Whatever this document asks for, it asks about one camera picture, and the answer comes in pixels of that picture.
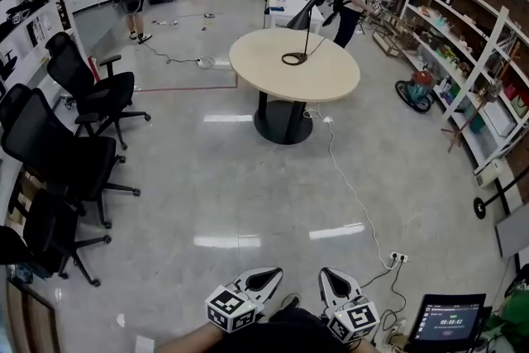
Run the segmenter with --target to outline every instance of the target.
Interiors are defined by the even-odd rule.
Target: desk
[[[284,7],[284,12],[270,9],[270,28],[275,28],[279,23],[288,24],[307,3],[308,0],[269,0],[269,7]],[[323,21],[323,15],[320,10],[316,6],[313,7],[311,29],[314,28],[314,33],[320,33]]]
[[[274,143],[305,140],[312,132],[312,119],[303,115],[306,103],[343,98],[360,81],[356,61],[330,40],[324,40],[304,64],[284,64],[281,56],[303,51],[306,36],[305,31],[269,28],[242,36],[230,49],[233,69],[260,91],[255,128]],[[307,52],[314,51],[322,39],[311,33]],[[267,103],[268,94],[286,100]]]

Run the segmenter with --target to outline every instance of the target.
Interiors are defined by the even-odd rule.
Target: lamp cable
[[[384,268],[386,270],[393,270],[397,267],[398,263],[393,263],[391,266],[387,266],[386,263],[384,262],[384,260],[382,259],[382,256],[380,255],[380,244],[379,244],[379,240],[377,239],[377,236],[375,234],[375,231],[374,231],[374,225],[373,225],[373,222],[371,221],[371,219],[369,218],[369,214],[367,213],[367,210],[365,209],[365,206],[364,204],[362,204],[362,202],[358,199],[358,195],[356,194],[356,191],[355,189],[349,184],[349,182],[347,181],[347,177],[346,175],[342,172],[342,170],[340,169],[340,167],[338,166],[338,164],[336,163],[336,158],[334,156],[334,154],[332,153],[332,145],[336,139],[336,136],[334,134],[334,131],[332,130],[332,127],[331,127],[331,122],[324,118],[322,116],[322,112],[320,111],[320,103],[317,103],[317,108],[316,109],[308,109],[306,110],[305,112],[303,112],[303,116],[306,117],[306,118],[311,118],[311,119],[314,119],[316,117],[319,117],[322,122],[325,122],[328,127],[329,127],[329,132],[331,133],[331,142],[329,143],[329,147],[327,148],[327,151],[329,152],[329,155],[331,155],[331,158],[332,158],[332,162],[334,163],[334,167],[336,168],[336,170],[341,174],[341,177],[343,178],[344,182],[346,183],[346,186],[349,187],[349,190],[355,195],[355,200],[356,202],[360,205],[360,207],[362,208],[362,210],[364,211],[364,215],[365,215],[365,218],[367,219],[367,221],[369,222],[369,224],[371,225],[371,236],[373,237],[373,240],[374,242],[376,243],[377,245],[377,254],[379,256],[379,260],[380,260],[380,263],[384,266]]]

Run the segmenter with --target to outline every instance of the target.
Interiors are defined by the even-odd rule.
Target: bag
[[[520,118],[523,118],[525,114],[527,113],[527,106],[523,102],[522,97],[518,94],[511,102],[512,107],[514,107],[514,110],[518,114]]]

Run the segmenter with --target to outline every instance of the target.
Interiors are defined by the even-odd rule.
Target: power cord
[[[188,59],[188,60],[177,60],[177,59],[172,59],[172,58],[169,58],[165,53],[158,53],[156,50],[154,50],[152,47],[150,47],[150,46],[149,46],[147,43],[145,43],[145,42],[143,42],[143,43],[141,43],[141,44],[144,45],[147,49],[152,50],[153,52],[155,52],[155,55],[163,56],[163,57],[167,58],[167,60],[165,61],[166,64],[170,64],[171,62],[178,62],[179,64],[184,64],[184,63],[186,63],[186,62],[194,62],[197,66],[199,66],[199,65],[198,65],[198,61],[200,60],[200,61],[202,61],[202,62],[204,62],[204,61],[209,62],[209,64],[206,65],[206,66],[199,66],[200,68],[202,68],[202,69],[210,69],[210,68],[212,68],[212,67],[215,65],[215,63],[216,63],[216,61],[215,61],[212,57],[210,57],[210,56],[203,56],[203,57],[201,57],[201,58],[193,59],[193,60],[191,60],[191,59]]]
[[[345,174],[342,172],[342,170],[338,167],[338,164],[336,163],[336,158],[334,157],[333,153],[332,153],[332,144],[334,143],[334,140],[336,139],[336,136],[334,134],[334,132],[332,131],[332,128],[331,128],[331,122],[324,118],[322,116],[322,113],[320,111],[320,103],[317,103],[317,109],[308,109],[307,111],[303,112],[303,116],[306,117],[306,118],[311,118],[311,119],[314,119],[315,117],[319,117],[320,119],[322,119],[323,122],[325,122],[328,126],[329,126],[329,132],[331,133],[331,143],[329,144],[329,147],[327,148],[327,151],[329,152],[329,155],[331,155],[331,158],[332,158],[332,161],[334,163],[334,167],[338,170],[338,172],[341,174],[341,177],[343,178],[344,182],[346,183],[347,187],[349,187],[349,190],[351,192],[353,192],[353,194],[355,195],[355,200],[356,202],[362,207],[362,210],[364,211],[364,215],[365,215],[365,218],[368,220],[369,224],[371,225],[371,235],[373,237],[373,240],[374,242],[376,243],[377,245],[377,253],[379,255],[379,260],[380,260],[380,263],[384,266],[384,268],[386,270],[393,270],[397,267],[397,264],[392,264],[391,266],[387,266],[384,262],[384,260],[382,259],[382,256],[380,255],[380,244],[379,244],[379,241],[377,240],[377,237],[374,233],[374,225],[373,225],[373,222],[371,221],[371,219],[369,218],[369,214],[367,213],[367,210],[365,209],[365,206],[362,204],[362,202],[358,199],[358,196],[356,194],[356,191],[355,189],[349,184],[349,182],[347,181],[347,178],[345,176]]]

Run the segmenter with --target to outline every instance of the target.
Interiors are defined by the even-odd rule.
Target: desk lamp
[[[307,39],[305,40],[305,51],[303,53],[287,53],[281,57],[284,64],[298,66],[307,61],[308,34],[311,30],[312,8],[316,5],[317,1],[309,0],[305,7],[287,24],[287,28],[291,30],[307,30]],[[286,60],[287,58],[293,58],[293,60],[288,61]]]

